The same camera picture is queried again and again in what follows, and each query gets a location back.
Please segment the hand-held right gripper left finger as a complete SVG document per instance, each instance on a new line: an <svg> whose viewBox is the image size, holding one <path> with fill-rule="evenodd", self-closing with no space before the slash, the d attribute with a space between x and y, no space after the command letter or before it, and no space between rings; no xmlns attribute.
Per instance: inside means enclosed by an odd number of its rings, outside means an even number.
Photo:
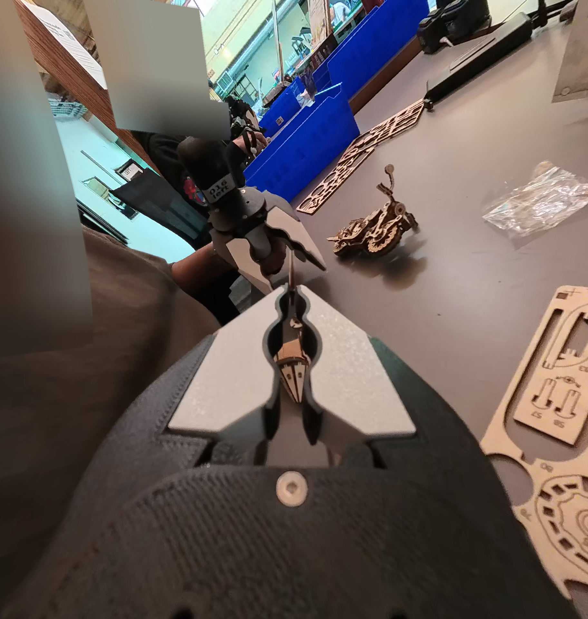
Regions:
<svg viewBox="0 0 588 619"><path fill-rule="evenodd" d="M280 420L274 355L289 292L278 287L213 336L168 423L172 433L228 443L274 437Z"/></svg>

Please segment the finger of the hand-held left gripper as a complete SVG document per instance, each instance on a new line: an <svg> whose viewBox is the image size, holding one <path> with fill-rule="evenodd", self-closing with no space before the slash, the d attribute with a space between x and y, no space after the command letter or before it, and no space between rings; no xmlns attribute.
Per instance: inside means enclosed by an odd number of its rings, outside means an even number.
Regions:
<svg viewBox="0 0 588 619"><path fill-rule="evenodd" d="M282 239L300 261L307 261L318 269L324 270L324 259L313 240L308 239L305 243L292 239ZM226 244L230 256L233 258L236 270L253 287L263 295L273 292L273 286L269 278L264 275L258 262L252 259L251 245L247 239L233 239Z"/></svg>
<svg viewBox="0 0 588 619"><path fill-rule="evenodd" d="M300 262L308 262L326 271L327 266L313 239L288 203L267 210L267 228L284 240Z"/></svg>

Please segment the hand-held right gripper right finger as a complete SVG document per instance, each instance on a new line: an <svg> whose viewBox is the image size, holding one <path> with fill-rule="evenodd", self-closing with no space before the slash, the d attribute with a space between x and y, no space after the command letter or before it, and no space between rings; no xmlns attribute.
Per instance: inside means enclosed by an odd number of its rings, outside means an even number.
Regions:
<svg viewBox="0 0 588 619"><path fill-rule="evenodd" d="M296 288L296 317L309 358L301 406L310 444L413 437L415 424L367 333L305 285Z"/></svg>

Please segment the small wooden puzzle part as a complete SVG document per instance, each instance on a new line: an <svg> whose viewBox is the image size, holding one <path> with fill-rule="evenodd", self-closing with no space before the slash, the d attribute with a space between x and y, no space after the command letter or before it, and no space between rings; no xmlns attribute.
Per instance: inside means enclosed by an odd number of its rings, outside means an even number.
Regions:
<svg viewBox="0 0 588 619"><path fill-rule="evenodd" d="M287 300L283 306L283 343L274 356L280 372L282 385L297 404L303 401L304 380L310 358L303 349L303 325L299 321L294 304L294 251L288 250Z"/></svg>

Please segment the person's left forearm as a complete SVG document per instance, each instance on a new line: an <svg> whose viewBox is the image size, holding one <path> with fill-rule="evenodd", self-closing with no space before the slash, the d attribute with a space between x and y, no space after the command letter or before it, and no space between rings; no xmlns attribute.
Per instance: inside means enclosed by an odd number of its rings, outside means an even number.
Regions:
<svg viewBox="0 0 588 619"><path fill-rule="evenodd" d="M170 266L174 282L214 314L237 313L230 298L238 271L222 258L212 242Z"/></svg>

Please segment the person's left hand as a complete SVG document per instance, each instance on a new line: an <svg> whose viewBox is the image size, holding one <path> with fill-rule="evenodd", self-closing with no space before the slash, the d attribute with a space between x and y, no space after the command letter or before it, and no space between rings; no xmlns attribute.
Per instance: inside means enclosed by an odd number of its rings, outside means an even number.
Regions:
<svg viewBox="0 0 588 619"><path fill-rule="evenodd" d="M264 258L259 258L255 249L251 247L253 261L260 266L262 275L267 278L282 270L288 254L288 248L281 238L271 238L270 244L270 253Z"/></svg>

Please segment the dark wooden puzzle sheet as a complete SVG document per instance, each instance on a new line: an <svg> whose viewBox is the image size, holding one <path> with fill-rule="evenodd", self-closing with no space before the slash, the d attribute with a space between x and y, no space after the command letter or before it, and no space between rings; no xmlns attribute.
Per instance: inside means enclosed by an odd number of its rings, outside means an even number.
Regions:
<svg viewBox="0 0 588 619"><path fill-rule="evenodd" d="M335 168L301 201L296 210L309 215L316 213L374 151L375 146L369 146L344 152Z"/></svg>
<svg viewBox="0 0 588 619"><path fill-rule="evenodd" d="M391 140L401 133L415 127L422 115L425 104L425 99L420 99L379 123L374 128L360 134L347 147L339 161L341 162L357 157L360 153L375 148L381 143Z"/></svg>

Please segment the wooden motorcycle model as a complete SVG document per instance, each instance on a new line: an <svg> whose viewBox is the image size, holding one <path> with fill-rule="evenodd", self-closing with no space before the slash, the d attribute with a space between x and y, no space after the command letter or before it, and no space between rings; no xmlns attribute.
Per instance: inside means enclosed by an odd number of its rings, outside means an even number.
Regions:
<svg viewBox="0 0 588 619"><path fill-rule="evenodd" d="M389 198L388 202L365 218L352 220L336 235L327 238L327 241L333 243L332 251L337 257L357 252L370 257L384 256L394 250L406 232L419 232L414 215L394 196L394 168L392 164L384 168L390 184L379 183L376 187Z"/></svg>

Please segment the person's olive shirt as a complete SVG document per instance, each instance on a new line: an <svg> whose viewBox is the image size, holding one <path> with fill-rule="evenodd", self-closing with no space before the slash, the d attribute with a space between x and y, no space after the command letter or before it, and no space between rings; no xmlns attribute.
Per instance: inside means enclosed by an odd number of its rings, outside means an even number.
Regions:
<svg viewBox="0 0 588 619"><path fill-rule="evenodd" d="M89 228L83 238L92 343L0 359L0 611L50 543L120 416L218 329L163 259Z"/></svg>

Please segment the small clear packet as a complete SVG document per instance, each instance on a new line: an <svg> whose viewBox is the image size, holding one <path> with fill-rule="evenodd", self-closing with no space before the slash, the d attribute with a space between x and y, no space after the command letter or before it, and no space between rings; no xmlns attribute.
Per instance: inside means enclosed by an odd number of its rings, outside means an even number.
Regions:
<svg viewBox="0 0 588 619"><path fill-rule="evenodd" d="M317 88L313 79L313 72L305 72L296 76L295 85L298 89L296 100L300 108L311 106L314 103Z"/></svg>

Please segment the large pale wooden puzzle sheet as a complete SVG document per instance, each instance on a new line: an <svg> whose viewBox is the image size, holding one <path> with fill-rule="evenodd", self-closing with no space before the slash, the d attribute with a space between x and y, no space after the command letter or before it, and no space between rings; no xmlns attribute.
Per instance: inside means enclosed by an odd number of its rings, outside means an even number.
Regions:
<svg viewBox="0 0 588 619"><path fill-rule="evenodd" d="M514 420L531 376L544 361L588 359L588 286L554 291L480 442L546 573L569 600L588 587L588 419L574 446Z"/></svg>

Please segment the small pale wooden puzzle sheet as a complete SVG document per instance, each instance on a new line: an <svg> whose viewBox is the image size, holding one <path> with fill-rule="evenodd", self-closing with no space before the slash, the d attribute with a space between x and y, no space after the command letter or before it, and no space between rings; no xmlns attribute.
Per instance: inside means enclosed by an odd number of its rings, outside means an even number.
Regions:
<svg viewBox="0 0 588 619"><path fill-rule="evenodd" d="M588 419L588 359L544 361L531 376L514 420L574 446Z"/></svg>

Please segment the wooden beam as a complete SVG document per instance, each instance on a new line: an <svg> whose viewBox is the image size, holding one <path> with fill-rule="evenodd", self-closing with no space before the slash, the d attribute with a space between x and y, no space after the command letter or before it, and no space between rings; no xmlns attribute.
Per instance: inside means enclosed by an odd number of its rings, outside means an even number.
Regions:
<svg viewBox="0 0 588 619"><path fill-rule="evenodd" d="M55 39L22 1L14 1L14 4L36 63L159 173L158 167L130 131L116 126L107 91Z"/></svg>

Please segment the large blue plastic bin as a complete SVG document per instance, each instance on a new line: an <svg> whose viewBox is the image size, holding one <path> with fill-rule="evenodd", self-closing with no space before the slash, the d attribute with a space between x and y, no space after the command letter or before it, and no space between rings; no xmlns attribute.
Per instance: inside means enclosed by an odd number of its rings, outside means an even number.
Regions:
<svg viewBox="0 0 588 619"><path fill-rule="evenodd" d="M332 85L352 99L416 35L427 1L385 1L352 31L327 61Z"/></svg>

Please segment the printed cardboard box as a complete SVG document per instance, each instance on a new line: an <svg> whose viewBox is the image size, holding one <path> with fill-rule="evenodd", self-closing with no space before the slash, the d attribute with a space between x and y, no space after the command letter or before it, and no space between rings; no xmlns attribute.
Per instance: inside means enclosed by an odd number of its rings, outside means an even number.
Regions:
<svg viewBox="0 0 588 619"><path fill-rule="evenodd" d="M311 29L311 50L315 52L333 33L329 1L308 1L309 23Z"/></svg>

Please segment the white paper notice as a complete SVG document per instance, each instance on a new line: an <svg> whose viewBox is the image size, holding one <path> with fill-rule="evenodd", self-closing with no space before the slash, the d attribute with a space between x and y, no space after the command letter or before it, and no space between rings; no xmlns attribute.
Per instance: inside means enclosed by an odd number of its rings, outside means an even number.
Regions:
<svg viewBox="0 0 588 619"><path fill-rule="evenodd" d="M23 1L34 16L45 26L49 33L61 46L92 76L95 81L105 90L107 85L100 64L95 60L83 45L76 39L74 34L49 10L35 4Z"/></svg>

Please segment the clear plastic bag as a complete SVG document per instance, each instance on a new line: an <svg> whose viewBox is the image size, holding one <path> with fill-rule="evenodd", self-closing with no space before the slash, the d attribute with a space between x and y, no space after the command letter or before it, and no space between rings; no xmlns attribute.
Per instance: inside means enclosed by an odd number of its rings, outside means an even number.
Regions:
<svg viewBox="0 0 588 619"><path fill-rule="evenodd" d="M493 202L483 220L512 240L545 233L588 205L588 180L550 161L530 180Z"/></svg>

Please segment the black flat box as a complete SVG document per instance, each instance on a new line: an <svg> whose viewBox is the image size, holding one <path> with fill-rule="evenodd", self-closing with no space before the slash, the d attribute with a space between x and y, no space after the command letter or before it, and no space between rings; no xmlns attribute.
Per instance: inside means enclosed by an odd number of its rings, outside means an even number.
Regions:
<svg viewBox="0 0 588 619"><path fill-rule="evenodd" d="M533 23L519 12L427 82L423 107L434 105L531 39Z"/></svg>

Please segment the black device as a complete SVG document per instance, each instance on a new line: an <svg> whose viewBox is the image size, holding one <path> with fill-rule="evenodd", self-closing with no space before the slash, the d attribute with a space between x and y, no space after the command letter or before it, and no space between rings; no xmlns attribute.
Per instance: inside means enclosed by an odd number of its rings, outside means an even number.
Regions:
<svg viewBox="0 0 588 619"><path fill-rule="evenodd" d="M425 54L460 43L491 22L488 1L436 1L419 23L416 36Z"/></svg>

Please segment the plywood board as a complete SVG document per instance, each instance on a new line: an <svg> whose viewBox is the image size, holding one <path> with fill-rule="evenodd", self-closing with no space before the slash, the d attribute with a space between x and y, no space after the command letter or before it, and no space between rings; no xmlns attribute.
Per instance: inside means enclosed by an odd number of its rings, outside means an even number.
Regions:
<svg viewBox="0 0 588 619"><path fill-rule="evenodd" d="M588 99L588 1L577 2L552 102L580 99Z"/></svg>

